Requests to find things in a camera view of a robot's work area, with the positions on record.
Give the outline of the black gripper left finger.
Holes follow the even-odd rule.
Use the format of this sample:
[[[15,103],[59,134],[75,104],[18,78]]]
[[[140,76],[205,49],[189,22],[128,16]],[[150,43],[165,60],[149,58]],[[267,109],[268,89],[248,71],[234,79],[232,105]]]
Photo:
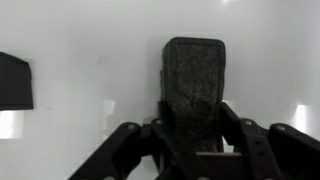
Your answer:
[[[152,129],[161,155],[172,160],[187,157],[187,139],[176,129],[172,110],[166,101],[158,102],[158,117],[152,121]]]

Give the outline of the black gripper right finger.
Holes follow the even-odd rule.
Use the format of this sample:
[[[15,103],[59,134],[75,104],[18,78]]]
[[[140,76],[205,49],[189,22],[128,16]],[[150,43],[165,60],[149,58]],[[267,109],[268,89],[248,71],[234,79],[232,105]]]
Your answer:
[[[244,156],[250,156],[249,134],[246,125],[225,102],[220,103],[220,131],[229,145]]]

